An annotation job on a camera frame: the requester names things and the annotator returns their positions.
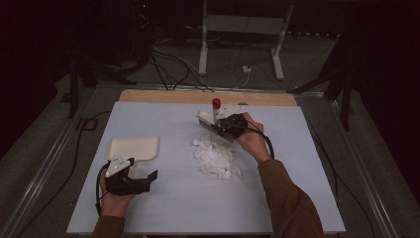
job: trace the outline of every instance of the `cream plastic tray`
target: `cream plastic tray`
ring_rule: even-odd
[[[158,154],[158,137],[149,138],[112,138],[108,147],[108,160],[115,154],[135,161],[151,161]]]

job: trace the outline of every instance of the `brown sleeve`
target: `brown sleeve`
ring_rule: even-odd
[[[264,161],[259,164],[259,172],[275,237],[323,237],[315,205],[293,183],[283,163]]]
[[[121,238],[126,219],[117,216],[99,216],[93,231],[93,238]]]

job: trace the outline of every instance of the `person's left hand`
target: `person's left hand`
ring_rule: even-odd
[[[105,185],[105,173],[106,170],[102,172],[100,185],[102,194],[107,192]],[[102,211],[101,216],[119,216],[125,217],[127,213],[127,208],[130,205],[130,202],[134,198],[134,194],[130,195],[114,195],[111,192],[108,192],[105,196],[102,197]]]

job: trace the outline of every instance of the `crumpled paper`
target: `crumpled paper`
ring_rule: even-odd
[[[218,179],[232,179],[232,176],[242,176],[241,170],[234,163],[232,151],[216,141],[196,138],[194,157],[198,162],[198,170],[204,174],[215,174]]]

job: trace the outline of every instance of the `power plug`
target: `power plug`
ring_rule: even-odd
[[[247,72],[251,72],[251,68],[250,68],[249,66],[246,66],[246,65],[242,66],[242,70],[243,70],[245,73],[247,73]]]

